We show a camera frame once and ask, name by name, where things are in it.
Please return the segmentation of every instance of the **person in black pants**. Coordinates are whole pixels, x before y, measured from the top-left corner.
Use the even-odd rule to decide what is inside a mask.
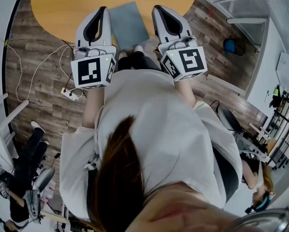
[[[156,70],[160,68],[153,62],[152,59],[144,55],[144,49],[141,45],[136,45],[134,53],[128,57],[126,52],[121,52],[119,55],[118,71],[130,70],[133,67],[136,70]]]
[[[31,125],[34,132],[16,161],[14,175],[9,185],[4,187],[10,195],[10,217],[12,219],[4,223],[6,232],[18,232],[28,224],[28,204],[23,196],[27,190],[32,190],[34,174],[49,145],[48,141],[41,141],[45,134],[44,129],[35,121],[32,121]]]

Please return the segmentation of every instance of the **white t-shirt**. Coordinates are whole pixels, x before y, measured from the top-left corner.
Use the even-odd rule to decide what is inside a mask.
[[[173,79],[153,70],[123,70],[105,88],[105,105],[95,128],[65,133],[60,160],[60,193],[68,209],[88,219],[88,172],[84,166],[98,153],[118,123],[135,117],[130,134],[142,165],[145,194],[161,186],[184,182],[205,199],[223,207],[226,198],[215,177],[211,141],[242,178],[239,151],[231,132],[204,102],[192,109],[174,88]]]

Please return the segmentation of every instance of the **desk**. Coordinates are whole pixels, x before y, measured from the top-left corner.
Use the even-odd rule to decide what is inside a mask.
[[[52,35],[74,42],[78,26],[84,18],[98,9],[108,9],[135,1],[149,35],[154,35],[152,9],[155,5],[164,5],[181,15],[191,7],[194,0],[31,0],[33,13],[38,23]]]
[[[279,84],[278,76],[276,74],[276,67],[279,62],[281,52],[286,52],[279,32],[271,18],[228,19],[227,22],[230,24],[265,23],[264,36],[262,39],[260,54],[256,63],[256,67],[246,90],[242,90],[210,74],[208,75],[208,78],[217,81],[220,84],[225,85],[226,87],[244,96],[248,102],[254,105],[266,116],[271,118],[274,114],[274,108],[269,108],[269,103],[272,98],[268,97],[266,99],[266,96],[267,92],[269,94],[273,94],[274,89]]]

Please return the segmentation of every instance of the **leg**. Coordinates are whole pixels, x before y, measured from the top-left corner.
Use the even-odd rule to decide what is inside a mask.
[[[146,57],[143,52],[134,52],[130,58],[131,65],[136,70],[150,69],[160,71],[160,68],[153,62],[153,60],[149,57]]]
[[[120,58],[118,64],[117,64],[117,71],[121,71],[121,70],[130,70],[131,65],[130,65],[130,59],[128,57],[123,57]]]
[[[40,128],[35,128],[34,133],[31,135],[27,145],[21,151],[20,156],[17,161],[17,165],[14,168],[14,179],[18,181],[31,181],[30,169],[31,160],[35,154],[37,145],[42,139],[44,131]]]
[[[35,154],[32,157],[32,161],[31,161],[31,178],[34,177],[34,173],[36,172],[38,166],[40,165],[40,163],[43,160],[43,156],[45,154],[45,152],[47,151],[48,148],[48,144],[45,142],[40,142],[36,148]]]
[[[242,174],[245,179],[246,185],[253,189],[257,184],[258,175],[256,172],[252,172],[250,166],[245,160],[242,161]]]
[[[193,108],[196,104],[196,98],[189,80],[185,79],[174,82],[174,87],[183,96],[184,100]]]

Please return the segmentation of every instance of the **white cable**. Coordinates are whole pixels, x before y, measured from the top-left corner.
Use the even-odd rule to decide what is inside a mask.
[[[64,49],[64,51],[62,52],[61,57],[59,58],[59,67],[61,68],[61,70],[63,71],[63,73],[67,76],[67,78],[69,78],[69,76],[66,74],[66,72],[63,70],[63,68],[62,68],[62,66],[61,66],[61,60],[62,60],[63,54],[64,54],[64,52],[66,51],[67,48],[69,48],[69,46],[67,46],[67,47]]]
[[[33,75],[33,77],[32,77],[32,81],[31,81],[31,83],[30,83],[28,97],[27,97],[25,100],[28,100],[28,99],[29,99],[30,91],[31,91],[32,85],[33,85],[33,79],[34,79],[34,76],[35,76],[35,74],[36,74],[39,66],[41,66],[52,54],[56,53],[59,49],[61,49],[61,48],[62,48],[63,46],[65,46],[65,45],[66,45],[66,44],[61,45],[57,50],[55,50],[53,53],[49,54],[49,55],[45,58],[45,60],[42,61],[42,62],[37,66],[37,68],[36,68],[36,70],[35,70],[35,72],[34,72],[34,75]],[[20,85],[20,83],[21,83],[21,77],[22,77],[22,72],[23,72],[23,71],[22,71],[21,58],[20,58],[20,56],[18,55],[18,53],[16,53],[16,54],[17,54],[17,56],[19,57],[19,60],[20,60],[21,75],[20,75],[19,83],[18,83],[17,87],[15,88],[15,95],[17,96],[18,101],[24,102],[25,100],[22,101],[22,100],[20,100],[20,99],[18,98],[18,93],[17,93],[18,87],[19,87],[19,85]]]
[[[6,46],[8,46],[10,49],[12,49],[12,50],[14,51],[14,53],[18,56],[19,61],[20,61],[21,74],[20,74],[20,79],[19,79],[18,85],[17,85],[17,87],[15,88],[15,95],[16,95],[18,101],[24,102],[25,100],[28,100],[28,99],[29,99],[30,91],[31,91],[31,89],[32,89],[33,79],[34,79],[34,77],[35,77],[35,74],[36,74],[39,66],[41,66],[52,54],[56,53],[56,52],[57,52],[59,49],[61,49],[63,46],[66,46],[66,47],[65,47],[64,51],[62,52],[62,54],[61,54],[61,56],[60,56],[59,66],[60,66],[61,70],[63,71],[63,73],[64,73],[72,82],[74,82],[74,81],[70,78],[70,76],[68,76],[68,75],[66,74],[66,72],[63,70],[63,68],[62,68],[62,66],[61,66],[61,60],[62,60],[62,57],[63,57],[64,52],[66,51],[67,48],[69,48],[71,45],[74,45],[74,44],[70,44],[70,45],[64,44],[64,45],[61,45],[57,50],[55,50],[54,52],[52,52],[51,54],[49,54],[49,55],[46,57],[46,59],[45,59],[44,61],[42,61],[42,62],[37,66],[37,68],[36,68],[36,70],[35,70],[35,72],[34,72],[34,75],[33,75],[33,77],[32,77],[32,81],[31,81],[31,83],[30,83],[28,97],[27,97],[25,100],[23,100],[23,101],[20,100],[19,97],[18,97],[17,90],[18,90],[18,87],[19,87],[19,85],[20,85],[20,83],[21,83],[21,78],[22,78],[22,74],[23,74],[21,57],[19,56],[19,54],[18,54],[11,46],[9,46],[7,43],[5,43],[5,42],[4,42],[3,40],[1,40],[1,39],[0,39],[0,41],[2,41]],[[73,91],[73,90],[75,90],[75,89],[80,89],[80,90],[82,90],[82,91],[83,91],[83,90],[88,91],[88,89],[86,89],[86,88],[73,88],[73,89],[71,89],[70,91]]]

